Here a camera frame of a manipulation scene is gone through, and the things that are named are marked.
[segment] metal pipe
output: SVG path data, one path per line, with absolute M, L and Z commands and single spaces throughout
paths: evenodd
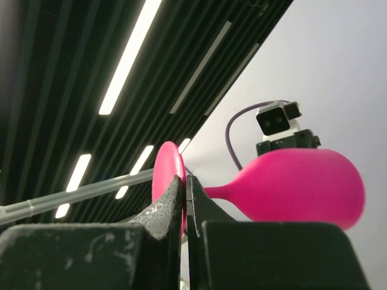
M 0 207 L 0 225 L 54 210 L 61 204 L 73 204 L 89 198 L 95 198 L 96 196 L 118 190 L 124 185 L 130 186 L 151 180 L 152 177 L 153 169 L 148 169 L 141 171 L 134 176 L 123 175 L 85 185 L 73 192 L 58 192 L 53 193 L 52 195 L 18 202 L 17 204 L 6 205 L 5 207 Z

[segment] linear light fixture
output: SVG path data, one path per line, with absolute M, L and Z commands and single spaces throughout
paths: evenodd
M 86 172 L 87 166 L 90 162 L 91 154 L 83 154 L 79 157 L 74 172 L 71 175 L 70 181 L 67 185 L 66 192 L 73 192 L 78 189 L 80 182 Z M 55 218 L 59 219 L 67 214 L 70 204 L 62 204 L 58 207 Z
M 191 139 L 190 138 L 186 138 L 183 140 L 183 142 L 181 142 L 180 146 L 179 146 L 179 153 L 182 154 L 183 151 L 185 150 L 185 148 L 188 146 L 188 144 L 191 142 Z
M 102 105 L 99 109 L 100 115 L 109 115 L 113 110 L 161 2 L 162 0 L 146 0 L 128 43 L 126 44 L 105 98 L 102 101 Z
M 248 62 L 252 59 L 253 55 L 256 53 L 256 51 L 259 48 L 259 43 L 254 44 L 253 48 L 250 50 L 246 58 L 242 61 L 241 65 L 236 69 L 236 71 L 233 73 L 229 81 L 226 83 L 226 85 L 223 87 L 221 92 L 218 94 L 218 96 L 215 98 L 213 103 L 209 106 L 207 111 L 204 113 L 205 116 L 208 116 L 212 110 L 215 108 L 215 106 L 218 104 L 218 102 L 222 99 L 222 97 L 226 94 L 226 92 L 230 89 L 236 78 L 239 76 L 239 74 L 242 72 L 242 70 L 245 68 L 245 66 L 248 64 Z
M 123 196 L 125 195 L 125 193 L 128 191 L 128 188 L 129 186 L 123 186 L 120 188 L 119 192 L 117 192 L 117 194 L 115 195 L 115 199 L 120 199 L 120 198 L 123 198 Z
M 169 112 L 170 114 L 174 114 L 177 109 L 180 107 L 181 103 L 183 100 L 187 97 L 189 91 L 191 90 L 192 86 L 196 82 L 196 79 L 199 77 L 201 71 L 204 69 L 204 67 L 207 65 L 207 62 L 210 60 L 212 54 L 215 52 L 216 48 L 218 45 L 221 43 L 222 39 L 228 32 L 229 28 L 231 27 L 231 22 L 227 21 L 224 25 L 221 31 L 219 32 L 218 36 L 215 38 L 214 42 L 208 49 L 206 55 L 203 57 L 201 62 L 199 63 L 198 67 L 196 68 L 195 72 L 193 73 L 192 77 L 188 81 L 186 87 L 183 89 L 179 97 L 177 98 L 176 103 L 172 107 L 171 111 Z
M 129 173 L 129 175 L 136 175 L 138 172 L 140 172 L 141 168 L 143 167 L 145 161 L 149 157 L 153 150 L 153 145 L 146 146 L 143 153 L 141 153 L 140 157 L 138 158 L 137 162 L 134 164 L 132 171 Z

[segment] ceiling light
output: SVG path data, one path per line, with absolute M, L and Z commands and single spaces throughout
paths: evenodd
M 184 139 L 183 142 L 181 142 L 180 146 L 179 146 L 179 153 L 182 154 L 183 151 L 185 150 L 185 148 L 188 146 L 188 144 L 190 143 L 191 139 L 190 138 L 187 138 L 187 139 Z
M 89 164 L 90 158 L 91 158 L 90 154 L 84 154 L 79 157 L 77 165 L 75 166 L 73 175 L 71 175 L 70 181 L 67 185 L 67 188 L 66 188 L 67 192 L 73 192 L 78 189 L 78 186 L 83 178 L 83 175 L 85 174 L 87 165 Z
M 60 219 L 67 214 L 68 209 L 70 208 L 70 204 L 62 204 L 58 207 L 55 218 Z
M 145 161 L 149 157 L 153 150 L 153 146 L 149 145 L 146 146 L 143 153 L 141 153 L 140 157 L 138 158 L 137 162 L 134 164 L 132 171 L 129 173 L 129 175 L 136 175 L 138 172 L 140 172 L 141 167 L 143 167 Z
M 250 50 L 246 58 L 242 61 L 241 65 L 236 69 L 236 71 L 233 73 L 229 81 L 226 83 L 226 85 L 223 87 L 221 92 L 218 94 L 218 96 L 215 98 L 213 103 L 209 106 L 207 111 L 204 113 L 205 116 L 208 116 L 212 110 L 215 108 L 215 106 L 218 104 L 218 102 L 222 99 L 222 97 L 226 94 L 226 92 L 230 89 L 230 87 L 235 82 L 236 78 L 239 76 L 239 74 L 242 72 L 242 70 L 245 68 L 245 66 L 248 64 L 248 62 L 251 60 L 251 58 L 254 56 L 256 51 L 259 48 L 259 43 L 254 44 L 253 48 Z
M 147 0 L 141 10 L 140 16 L 137 19 L 132 34 L 126 44 L 119 65 L 114 73 L 113 79 L 103 99 L 100 115 L 109 115 L 113 110 L 126 78 L 133 66 L 134 60 L 137 57 L 138 51 L 144 41 L 146 33 L 155 18 L 156 12 L 162 0 Z
M 115 199 L 120 199 L 120 198 L 123 198 L 123 196 L 125 195 L 125 193 L 128 191 L 128 188 L 129 186 L 123 186 L 120 188 L 119 192 L 117 192 L 117 194 L 115 195 Z
M 188 81 L 186 87 L 183 89 L 180 96 L 177 98 L 176 103 L 174 104 L 171 111 L 169 112 L 170 114 L 174 114 L 177 111 L 177 109 L 180 107 L 181 103 L 183 102 L 185 97 L 188 95 L 188 92 L 191 90 L 191 87 L 196 82 L 196 79 L 199 77 L 201 71 L 206 66 L 206 64 L 210 60 L 212 54 L 215 52 L 216 48 L 218 47 L 218 45 L 221 43 L 222 39 L 226 35 L 230 26 L 231 26 L 230 21 L 227 21 L 226 24 L 224 24 L 224 26 L 221 29 L 221 31 L 219 32 L 218 36 L 215 38 L 214 42 L 212 43 L 212 45 L 208 49 L 206 55 L 203 57 L 203 59 L 201 60 L 201 62 L 198 65 L 198 67 L 196 68 L 195 72 L 193 73 L 192 77 Z
M 66 191 L 73 192 L 78 189 L 78 186 L 86 172 L 87 165 L 89 164 L 91 159 L 90 154 L 81 155 L 78 159 L 77 165 L 75 165 L 75 169 L 73 174 L 71 175 L 70 181 L 67 185 Z M 70 208 L 70 204 L 62 204 L 58 207 L 55 218 L 60 219 L 67 214 L 68 209 Z

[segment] ceiling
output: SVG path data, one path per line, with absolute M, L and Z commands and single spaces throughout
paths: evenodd
M 366 188 L 363 216 L 347 235 L 373 290 L 387 286 L 387 2 L 296 0 L 183 152 L 205 187 L 238 173 L 224 141 L 227 122 L 255 103 L 300 103 L 299 123 L 358 168 Z M 240 116 L 231 142 L 243 166 L 256 158 L 262 132 L 256 111 Z M 231 203 L 216 202 L 239 221 Z M 188 279 L 187 247 L 182 274 Z
M 114 109 L 99 115 L 145 1 L 3 1 L 0 204 L 64 191 L 87 153 L 80 185 L 128 174 L 148 145 L 152 168 L 165 141 L 195 136 L 291 2 L 162 1 Z M 150 181 L 114 196 L 19 222 L 117 222 L 150 203 Z

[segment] black cable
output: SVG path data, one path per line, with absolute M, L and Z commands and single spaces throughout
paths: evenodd
M 249 111 L 252 111 L 254 109 L 258 109 L 260 107 L 263 107 L 263 106 L 266 106 L 266 105 L 269 105 L 271 103 L 273 103 L 274 101 L 264 101 L 262 103 L 258 103 L 258 104 L 255 104 L 255 105 L 252 105 L 252 106 L 249 106 L 247 108 L 244 108 L 243 110 L 239 111 L 238 113 L 236 113 L 231 119 L 230 121 L 228 122 L 227 126 L 226 126 L 226 132 L 225 132 L 225 139 L 226 139 L 226 146 L 227 146 L 227 150 L 229 151 L 230 153 L 230 156 L 231 158 L 233 159 L 236 167 L 240 170 L 243 169 L 243 166 L 242 164 L 240 163 L 238 157 L 236 157 L 236 154 L 235 154 L 235 151 L 231 145 L 231 141 L 230 141 L 230 129 L 231 129 L 231 125 L 232 123 L 234 123 L 234 121 L 239 118 L 240 116 L 242 116 L 243 114 L 249 112 Z

